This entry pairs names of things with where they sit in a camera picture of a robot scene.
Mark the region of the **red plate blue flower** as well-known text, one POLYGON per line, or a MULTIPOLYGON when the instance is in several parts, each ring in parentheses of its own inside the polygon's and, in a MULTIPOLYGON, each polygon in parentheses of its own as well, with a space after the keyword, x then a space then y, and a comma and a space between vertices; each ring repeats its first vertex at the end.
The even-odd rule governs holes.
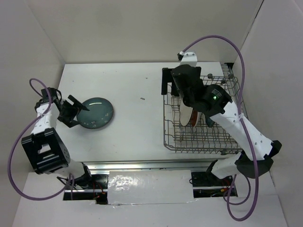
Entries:
POLYGON ((200 113, 196 110, 193 110, 190 118, 191 126, 195 127, 198 124, 199 119, 200 119, 200 113))

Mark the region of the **teal plate white flowers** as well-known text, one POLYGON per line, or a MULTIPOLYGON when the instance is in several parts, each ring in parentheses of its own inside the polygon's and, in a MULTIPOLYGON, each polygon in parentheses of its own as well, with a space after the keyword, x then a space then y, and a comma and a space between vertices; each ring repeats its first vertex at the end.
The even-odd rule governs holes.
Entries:
POLYGON ((113 105, 105 98, 90 98, 84 101, 82 104, 89 111, 82 109, 76 116, 76 119, 84 128, 102 128, 109 124, 114 116, 113 105))

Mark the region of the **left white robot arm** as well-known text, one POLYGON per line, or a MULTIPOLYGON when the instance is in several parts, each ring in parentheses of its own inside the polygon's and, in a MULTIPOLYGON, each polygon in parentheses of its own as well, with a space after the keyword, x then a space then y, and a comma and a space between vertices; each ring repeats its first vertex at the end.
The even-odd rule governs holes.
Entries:
POLYGON ((56 88, 48 87, 42 89, 41 93, 42 98, 35 105, 39 120, 35 122, 30 135, 21 140, 33 170, 39 175, 73 175, 77 187, 91 187, 93 176, 89 168, 82 162, 72 160, 56 131, 57 122, 62 122, 68 128, 79 125, 75 117, 81 111, 88 111, 88 108, 72 95, 68 96, 68 100, 63 100, 56 88))

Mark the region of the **cream plate tree pattern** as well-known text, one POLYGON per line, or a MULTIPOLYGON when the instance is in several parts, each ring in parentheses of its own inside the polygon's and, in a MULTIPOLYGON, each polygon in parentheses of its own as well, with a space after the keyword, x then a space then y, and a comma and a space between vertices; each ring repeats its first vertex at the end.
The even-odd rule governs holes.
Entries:
POLYGON ((186 126, 190 122, 193 108, 186 106, 183 103, 183 101, 181 101, 179 110, 180 110, 180 124, 182 126, 186 126))

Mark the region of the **dark teal plate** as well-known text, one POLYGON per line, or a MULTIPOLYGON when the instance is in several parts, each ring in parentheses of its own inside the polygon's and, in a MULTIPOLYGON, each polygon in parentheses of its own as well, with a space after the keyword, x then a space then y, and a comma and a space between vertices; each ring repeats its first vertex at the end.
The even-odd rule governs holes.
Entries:
POLYGON ((209 128, 212 128, 214 126, 214 121, 210 117, 205 117, 205 123, 209 128))

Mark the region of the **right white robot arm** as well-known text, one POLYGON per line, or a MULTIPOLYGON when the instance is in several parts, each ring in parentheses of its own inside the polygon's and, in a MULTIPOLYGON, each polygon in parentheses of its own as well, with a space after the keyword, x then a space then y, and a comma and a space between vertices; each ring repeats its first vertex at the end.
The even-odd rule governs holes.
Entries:
POLYGON ((201 68, 188 64, 162 69, 161 93, 168 91, 168 83, 181 102, 202 113, 220 125, 240 146, 241 153, 224 160, 216 160, 207 169, 207 181, 218 185, 223 178, 242 174, 257 179, 273 165, 273 156, 282 144, 270 140, 261 133, 242 113, 230 94, 218 84, 204 84, 200 78, 201 68))

